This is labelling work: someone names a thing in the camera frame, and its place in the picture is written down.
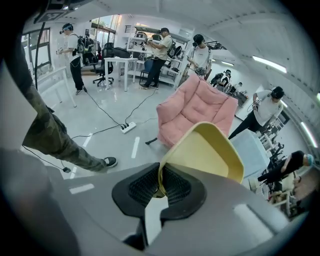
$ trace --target pink cushion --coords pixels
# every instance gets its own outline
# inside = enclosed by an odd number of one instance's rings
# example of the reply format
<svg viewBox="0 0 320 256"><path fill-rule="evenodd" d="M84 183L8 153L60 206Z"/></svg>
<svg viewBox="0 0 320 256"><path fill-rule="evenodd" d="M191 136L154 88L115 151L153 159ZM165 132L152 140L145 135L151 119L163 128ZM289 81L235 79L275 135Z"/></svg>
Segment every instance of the pink cushion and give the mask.
<svg viewBox="0 0 320 256"><path fill-rule="evenodd" d="M194 124L203 121L215 124L228 136L237 106L237 99L213 88L197 75L191 75L157 106L157 138L172 147Z"/></svg>

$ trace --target floor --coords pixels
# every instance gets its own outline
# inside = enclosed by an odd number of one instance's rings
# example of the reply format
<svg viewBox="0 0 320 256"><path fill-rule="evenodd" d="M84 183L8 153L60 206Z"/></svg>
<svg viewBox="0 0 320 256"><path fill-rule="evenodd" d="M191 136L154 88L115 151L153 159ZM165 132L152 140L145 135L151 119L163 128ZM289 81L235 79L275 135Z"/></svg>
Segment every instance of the floor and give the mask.
<svg viewBox="0 0 320 256"><path fill-rule="evenodd" d="M141 90L139 88L139 80L136 79L136 82L132 83L131 77L128 78L127 92L124 91L123 78L122 81L115 79L110 89L107 89L105 86L97 87L96 84L93 84L92 81L97 78L96 76L83 76L82 78L87 92L101 108L119 123L124 123L131 111L154 92L153 89ZM78 135L87 136L116 125L95 105L93 100L84 91L79 95L75 95L76 89L74 88L72 78L68 79L68 83L77 107L73 107L63 86L59 89L59 94L62 98L61 103L59 103L55 93L46 94L43 100L65 124L67 132L71 137ZM158 132L156 106L174 93L174 91L171 86L160 83L159 90L156 90L154 95L136 109L128 119L129 122L135 122L137 126L126 134L121 132L120 127L116 127L91 137L78 137L74 140L85 148L89 154L97 158L116 157L118 165L110 169L108 171L110 173L140 166L145 163L159 162L168 149L159 141L155 141L150 145L146 145L145 142L154 139ZM230 134L240 122L236 118L233 120ZM61 162L54 157L43 155L36 150L33 151L44 160L62 168ZM63 162L63 164L72 170L70 173L60 171L64 179L104 175L103 173L82 169L69 162ZM160 212L167 207L168 201L166 198L153 198L147 206L145 213L149 243L160 232Z"/></svg>

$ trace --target power strip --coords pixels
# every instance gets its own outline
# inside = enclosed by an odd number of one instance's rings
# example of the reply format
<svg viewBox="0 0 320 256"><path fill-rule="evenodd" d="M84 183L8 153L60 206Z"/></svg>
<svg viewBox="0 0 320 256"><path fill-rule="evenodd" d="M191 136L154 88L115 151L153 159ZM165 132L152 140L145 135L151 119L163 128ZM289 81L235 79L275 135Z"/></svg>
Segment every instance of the power strip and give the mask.
<svg viewBox="0 0 320 256"><path fill-rule="evenodd" d="M133 128L135 128L137 125L135 122L131 122L129 123L129 126L127 128L124 128L123 130L121 130L121 132L123 134L126 134L127 132L130 132Z"/></svg>

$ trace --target fluorescent light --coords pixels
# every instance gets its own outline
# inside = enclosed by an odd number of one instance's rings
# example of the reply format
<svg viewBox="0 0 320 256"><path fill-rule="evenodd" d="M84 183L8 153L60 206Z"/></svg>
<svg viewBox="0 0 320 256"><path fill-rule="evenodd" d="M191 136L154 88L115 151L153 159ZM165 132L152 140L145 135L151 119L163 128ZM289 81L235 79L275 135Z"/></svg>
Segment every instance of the fluorescent light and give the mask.
<svg viewBox="0 0 320 256"><path fill-rule="evenodd" d="M228 62L224 62L224 61L221 61L223 64L226 64L226 65L229 65L229 66L234 66L233 64L231 63L228 63Z"/></svg>
<svg viewBox="0 0 320 256"><path fill-rule="evenodd" d="M315 148L317 148L317 147L318 147L317 142L316 142L314 136L313 136L313 135L311 134L311 132L309 131L309 128L305 125L304 122L301 122L300 124L301 124L301 126L303 127L305 133L308 135L308 137L309 137L312 145L313 145Z"/></svg>
<svg viewBox="0 0 320 256"><path fill-rule="evenodd" d="M281 65L276 64L274 62L271 62L269 60L266 60L266 59L263 59L263 58L259 58L259 57L256 57L256 56L252 56L252 58L257 62L261 62L261 63L267 64L268 66L271 66L271 67L273 67L273 68L275 68L277 70L280 70L283 73L287 73L287 69L284 66L281 66Z"/></svg>
<svg viewBox="0 0 320 256"><path fill-rule="evenodd" d="M288 107L288 105L282 99L280 99L280 101L281 101L283 106L285 106L286 108Z"/></svg>

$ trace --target window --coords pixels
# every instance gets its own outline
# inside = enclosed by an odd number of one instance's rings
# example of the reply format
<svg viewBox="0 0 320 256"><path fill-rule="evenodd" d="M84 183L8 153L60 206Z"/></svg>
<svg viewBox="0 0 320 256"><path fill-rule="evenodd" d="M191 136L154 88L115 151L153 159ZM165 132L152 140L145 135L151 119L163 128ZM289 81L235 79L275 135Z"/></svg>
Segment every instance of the window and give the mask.
<svg viewBox="0 0 320 256"><path fill-rule="evenodd" d="M36 49L39 38L40 30L31 31L23 34L21 37L21 44L24 48L25 60L28 64L29 70L33 74L36 65ZM51 67L51 56L50 56L50 29L45 28L42 31L40 44L38 47L38 60L37 68L41 69L45 73Z"/></svg>

